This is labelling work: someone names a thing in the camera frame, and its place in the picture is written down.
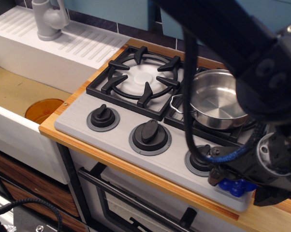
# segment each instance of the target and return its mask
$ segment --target wooden counter edge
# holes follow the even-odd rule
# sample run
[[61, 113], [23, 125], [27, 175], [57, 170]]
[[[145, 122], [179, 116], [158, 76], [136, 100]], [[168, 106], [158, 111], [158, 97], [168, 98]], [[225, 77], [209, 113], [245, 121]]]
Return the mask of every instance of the wooden counter edge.
[[[111, 59], [115, 59], [122, 51], [125, 49], [127, 45], [132, 45], [136, 47], [140, 47], [142, 45], [147, 46], [149, 51], [160, 53], [165, 56], [174, 56], [178, 55], [182, 59], [184, 59], [184, 53], [180, 51], [175, 51], [173, 49], [161, 47], [155, 44], [147, 43], [144, 41], [130, 39], [128, 43], [121, 48]], [[205, 58], [199, 58], [199, 65], [205, 66], [211, 69], [214, 68], [224, 68], [224, 65], [208, 60]], [[107, 67], [107, 63], [105, 63], [95, 74], [93, 74], [73, 95], [71, 95], [65, 103], [58, 108], [46, 121], [44, 121], [40, 127], [40, 133], [57, 143], [60, 143], [64, 146], [67, 146], [81, 154], [84, 154], [90, 158], [93, 158], [107, 166], [110, 166], [118, 171], [121, 171], [129, 176], [132, 176], [150, 186], [153, 186], [162, 192], [165, 192], [169, 195], [172, 195], [188, 204], [199, 208], [205, 212], [208, 212], [222, 220], [225, 220], [237, 227], [240, 227], [247, 231], [278, 231], [280, 225], [273, 225], [273, 223], [264, 223], [264, 221], [268, 220], [269, 222], [273, 221], [273, 215], [271, 213], [271, 217], [269, 215], [269, 209], [271, 212], [276, 212], [280, 217], [278, 220], [282, 220], [284, 225], [282, 225], [282, 229], [288, 229], [288, 225], [291, 225], [291, 213], [288, 210], [280, 209], [274, 206], [268, 207], [256, 207], [253, 206], [253, 199], [250, 203], [249, 209], [245, 212], [236, 212], [232, 209], [229, 209], [215, 201], [207, 199], [204, 196], [201, 196], [189, 189], [186, 189], [182, 186], [179, 186], [167, 179], [164, 179], [156, 174], [153, 174], [147, 170], [144, 170], [136, 165], [133, 165], [125, 160], [122, 160], [116, 156], [113, 156], [107, 152], [104, 152], [100, 149], [97, 149], [91, 145], [88, 145], [84, 142], [81, 142], [71, 136], [68, 136], [54, 128], [54, 122], [57, 117], [78, 97], [82, 94], [86, 86], [90, 84], [105, 68]]]

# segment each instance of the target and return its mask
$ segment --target gray faucet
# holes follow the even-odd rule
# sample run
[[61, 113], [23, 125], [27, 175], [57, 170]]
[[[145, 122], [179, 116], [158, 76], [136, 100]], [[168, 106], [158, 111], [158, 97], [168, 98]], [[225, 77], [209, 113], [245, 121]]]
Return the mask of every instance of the gray faucet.
[[53, 10], [50, 0], [33, 0], [32, 6], [38, 28], [38, 38], [43, 41], [55, 40], [61, 35], [61, 29], [69, 24], [64, 0], [57, 0], [59, 10]]

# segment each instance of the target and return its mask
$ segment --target stove top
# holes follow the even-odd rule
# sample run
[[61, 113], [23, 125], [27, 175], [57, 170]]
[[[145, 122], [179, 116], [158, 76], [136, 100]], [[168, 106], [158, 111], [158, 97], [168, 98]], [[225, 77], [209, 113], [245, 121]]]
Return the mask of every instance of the stove top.
[[[246, 210], [252, 193], [234, 197], [187, 168], [185, 133], [180, 124], [170, 123], [181, 118], [169, 107], [171, 96], [181, 91], [183, 63], [157, 56], [145, 47], [128, 47], [56, 119], [55, 128], [234, 210]], [[194, 125], [195, 144], [241, 145], [251, 126], [208, 133]]]

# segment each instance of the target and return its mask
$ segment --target black cable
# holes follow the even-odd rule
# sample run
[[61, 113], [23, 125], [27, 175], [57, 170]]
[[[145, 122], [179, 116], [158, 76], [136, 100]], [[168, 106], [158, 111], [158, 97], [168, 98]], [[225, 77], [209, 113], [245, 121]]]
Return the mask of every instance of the black cable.
[[239, 149], [230, 153], [224, 157], [207, 157], [201, 154], [196, 148], [192, 134], [193, 117], [191, 116], [191, 93], [192, 93], [192, 81], [197, 71], [197, 56], [198, 46], [196, 43], [196, 37], [183, 28], [184, 42], [185, 42], [185, 65], [184, 65], [184, 80], [183, 80], [183, 111], [184, 111], [184, 129], [187, 145], [190, 152], [197, 156], [201, 160], [205, 160], [210, 163], [224, 163], [232, 160], [236, 160], [246, 154], [249, 150], [253, 149], [258, 141], [263, 137], [265, 124], [258, 122], [254, 132], [250, 136], [249, 140], [241, 146]]
[[58, 232], [61, 231], [61, 229], [62, 229], [62, 217], [61, 217], [59, 211], [52, 204], [50, 204], [49, 202], [43, 201], [41, 199], [27, 198], [27, 199], [18, 200], [18, 201], [14, 201], [14, 202], [11, 202], [9, 204], [3, 205], [0, 207], [0, 215], [10, 211], [14, 207], [17, 207], [17, 206], [23, 205], [23, 204], [28, 204], [28, 203], [38, 203], [38, 204], [42, 204], [42, 205], [48, 207], [56, 215], [56, 217], [58, 219]]

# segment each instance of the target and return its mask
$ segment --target black burner grate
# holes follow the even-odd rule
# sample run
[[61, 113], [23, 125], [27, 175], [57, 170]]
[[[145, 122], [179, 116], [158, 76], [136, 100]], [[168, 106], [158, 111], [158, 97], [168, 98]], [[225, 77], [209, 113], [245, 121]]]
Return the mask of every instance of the black burner grate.
[[[200, 67], [197, 71], [197, 73], [200, 73], [202, 71], [208, 70], [207, 68]], [[173, 106], [175, 108], [179, 108], [182, 105], [182, 97], [178, 97], [175, 102], [173, 102]], [[183, 122], [183, 115], [177, 113], [175, 110], [170, 109], [165, 116], [164, 123], [171, 125], [173, 127], [176, 127], [180, 130], [184, 131], [184, 122]], [[248, 123], [245, 125], [238, 127], [233, 130], [214, 130], [208, 127], [205, 127], [198, 123], [196, 120], [193, 121], [193, 134], [204, 138], [206, 140], [209, 140], [211, 142], [214, 142], [221, 146], [241, 146], [242, 144], [238, 142], [238, 138], [241, 135], [242, 132], [250, 130], [254, 128], [256, 125], [255, 121], [249, 120]]]
[[[157, 68], [158, 72], [170, 71], [173, 73], [173, 77], [156, 77], [157, 81], [161, 82], [166, 86], [164, 90], [158, 93], [153, 94], [150, 84], [148, 82], [145, 83], [145, 90], [143, 95], [138, 96], [132, 95], [130, 93], [125, 93], [117, 86], [125, 81], [128, 76], [115, 76], [115, 73], [116, 71], [120, 70], [129, 70], [130, 67], [124, 64], [126, 61], [129, 60], [134, 60], [137, 65], [141, 64], [142, 60], [158, 61], [159, 63], [162, 63], [162, 65]], [[183, 66], [184, 63], [181, 62], [180, 57], [178, 56], [169, 58], [149, 52], [146, 47], [141, 47], [140, 49], [138, 49], [136, 47], [129, 46], [115, 60], [110, 61], [108, 64], [108, 68], [105, 69], [90, 85], [88, 85], [87, 94], [161, 121], [169, 109], [170, 98], [168, 98], [168, 100], [163, 103], [163, 106], [157, 111], [150, 109], [148, 107], [148, 103], [151, 103], [152, 100], [157, 99], [167, 93], [172, 96], [179, 91], [181, 83], [178, 80], [178, 70], [180, 68], [182, 69]]]

